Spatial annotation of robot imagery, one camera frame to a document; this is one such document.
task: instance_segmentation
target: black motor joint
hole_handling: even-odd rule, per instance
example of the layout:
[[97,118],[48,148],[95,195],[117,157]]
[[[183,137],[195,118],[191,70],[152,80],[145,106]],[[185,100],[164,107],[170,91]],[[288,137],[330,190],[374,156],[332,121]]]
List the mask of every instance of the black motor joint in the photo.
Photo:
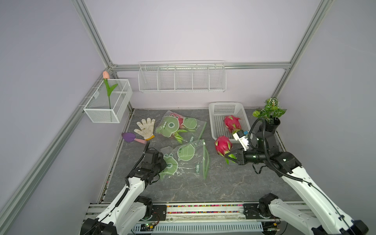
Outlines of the black motor joint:
[[144,160],[140,167],[132,170],[128,177],[138,177],[145,181],[145,187],[150,184],[155,176],[162,172],[167,166],[163,154],[154,149],[145,151]]

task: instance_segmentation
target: wire basket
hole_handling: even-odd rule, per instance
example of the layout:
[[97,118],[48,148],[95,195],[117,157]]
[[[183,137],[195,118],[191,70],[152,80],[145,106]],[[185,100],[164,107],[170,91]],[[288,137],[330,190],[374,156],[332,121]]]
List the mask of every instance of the wire basket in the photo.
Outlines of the wire basket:
[[83,108],[94,123],[120,123],[132,96],[132,88],[127,79],[107,79],[107,81],[110,87],[118,84],[110,98],[107,96],[106,85],[102,81]]
[[210,128],[213,139],[224,135],[228,137],[231,143],[239,143],[236,141],[228,128],[224,125],[224,118],[233,115],[240,118],[239,122],[244,131],[250,130],[246,111],[241,103],[235,102],[216,102],[209,104]]
[[138,72],[139,90],[152,92],[208,92],[226,90],[224,63],[144,65]]

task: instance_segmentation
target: pink dragon fruit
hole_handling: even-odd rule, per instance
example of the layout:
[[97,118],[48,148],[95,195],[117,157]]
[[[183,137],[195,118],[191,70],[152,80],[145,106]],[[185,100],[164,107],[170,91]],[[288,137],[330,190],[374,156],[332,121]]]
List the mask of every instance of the pink dragon fruit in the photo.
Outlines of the pink dragon fruit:
[[[232,143],[226,136],[220,136],[217,138],[215,143],[215,150],[219,155],[224,157],[225,154],[229,153],[232,148]],[[229,155],[230,158],[236,159],[236,157],[233,154]]]
[[232,135],[241,130],[241,126],[238,121],[239,119],[240,118],[234,117],[232,115],[226,116],[224,118],[224,125],[229,129]]

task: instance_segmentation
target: potted plant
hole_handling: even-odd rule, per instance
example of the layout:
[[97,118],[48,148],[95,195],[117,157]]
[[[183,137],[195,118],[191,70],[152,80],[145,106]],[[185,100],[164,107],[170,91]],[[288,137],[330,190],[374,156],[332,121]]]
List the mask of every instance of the potted plant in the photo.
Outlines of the potted plant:
[[279,100],[275,97],[269,98],[265,101],[266,105],[264,109],[253,112],[253,116],[257,118],[263,118],[266,121],[265,130],[275,133],[277,127],[281,123],[279,117],[281,117],[286,109],[281,109],[279,106]]

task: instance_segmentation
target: purple trowel blade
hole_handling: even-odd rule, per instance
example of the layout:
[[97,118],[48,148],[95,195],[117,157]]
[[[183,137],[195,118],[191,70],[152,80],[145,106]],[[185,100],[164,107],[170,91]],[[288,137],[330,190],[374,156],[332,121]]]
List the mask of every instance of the purple trowel blade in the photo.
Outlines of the purple trowel blade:
[[136,138],[136,135],[131,132],[125,132],[121,135],[123,136],[123,139],[127,142],[132,142]]

